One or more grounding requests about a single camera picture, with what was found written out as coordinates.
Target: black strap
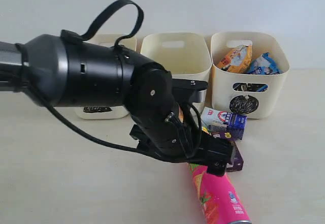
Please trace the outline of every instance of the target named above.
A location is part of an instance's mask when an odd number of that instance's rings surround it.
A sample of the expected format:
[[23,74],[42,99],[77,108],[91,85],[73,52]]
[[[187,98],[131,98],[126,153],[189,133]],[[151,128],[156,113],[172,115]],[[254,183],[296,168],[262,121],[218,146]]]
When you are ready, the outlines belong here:
[[138,9],[138,18],[136,21],[136,24],[133,28],[133,30],[131,31],[130,34],[122,36],[120,38],[118,38],[115,41],[115,48],[119,47],[119,42],[123,39],[129,39],[131,37],[133,37],[134,35],[136,35],[136,33],[139,31],[139,29],[141,28],[142,22],[143,22],[143,18],[144,18],[144,13],[143,10],[141,9],[141,7],[139,7],[138,4],[134,3],[131,0],[117,0],[115,2],[113,2],[112,4],[110,4],[108,7],[105,8],[105,10],[103,10],[98,17],[92,22],[92,24],[89,26],[89,29],[87,30],[87,32],[83,35],[79,35],[75,32],[69,31],[69,30],[62,30],[61,31],[61,37],[70,42],[70,43],[74,43],[74,44],[81,44],[83,41],[87,41],[90,40],[92,37],[94,37],[94,35],[97,33],[97,31],[102,27],[102,25],[115,13],[117,12],[119,9],[121,9],[122,7],[128,5],[128,4],[132,4],[134,6],[137,7]]

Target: pringles can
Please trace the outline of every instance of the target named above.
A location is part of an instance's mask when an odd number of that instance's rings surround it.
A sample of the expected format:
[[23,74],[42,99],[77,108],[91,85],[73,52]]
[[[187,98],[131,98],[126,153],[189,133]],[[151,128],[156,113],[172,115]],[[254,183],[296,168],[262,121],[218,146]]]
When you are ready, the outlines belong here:
[[189,167],[207,224],[252,223],[226,174],[217,177],[208,174],[206,166]]

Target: white plastic bin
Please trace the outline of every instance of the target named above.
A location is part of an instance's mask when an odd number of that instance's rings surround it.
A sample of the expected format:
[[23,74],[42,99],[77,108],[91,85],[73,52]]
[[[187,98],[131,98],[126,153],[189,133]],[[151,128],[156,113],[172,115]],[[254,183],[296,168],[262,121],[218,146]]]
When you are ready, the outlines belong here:
[[[106,47],[111,47],[114,45],[114,42],[117,38],[121,37],[122,34],[118,35],[111,35],[111,34],[102,34],[102,35],[95,35],[89,43],[102,45]],[[120,44],[124,45],[125,47],[136,50],[137,47],[137,39],[132,37],[130,39],[121,40]],[[128,115],[128,111],[123,106],[115,106],[111,107],[110,111],[107,112],[95,112],[95,113],[87,113],[85,112],[83,107],[75,108],[76,114],[83,118],[83,119],[115,119],[115,118],[122,118]]]
[[[252,41],[252,61],[269,52],[282,71],[278,75],[248,75],[225,72],[216,67],[219,61],[236,44]],[[276,39],[270,35],[253,32],[225,32],[214,34],[211,38],[212,66],[212,107],[222,111],[232,111],[230,104],[246,98],[255,102],[255,110],[246,113],[249,118],[264,118],[271,114],[279,97],[283,83],[289,71],[286,59]],[[235,91],[235,83],[266,84],[264,92]]]
[[[212,66],[204,38],[192,33],[151,34],[144,38],[141,54],[171,71],[173,78],[209,81]],[[194,103],[202,112],[203,103]]]

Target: table surface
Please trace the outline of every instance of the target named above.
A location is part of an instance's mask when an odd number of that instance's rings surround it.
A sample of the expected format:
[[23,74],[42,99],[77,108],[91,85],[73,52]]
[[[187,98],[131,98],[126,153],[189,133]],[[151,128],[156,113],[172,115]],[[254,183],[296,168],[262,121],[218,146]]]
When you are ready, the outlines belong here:
[[[324,70],[289,73],[272,115],[249,120],[229,173],[253,223],[325,223]],[[25,95],[0,107],[0,223],[205,223],[186,164],[91,143]],[[102,139],[136,146],[129,117],[68,119]]]

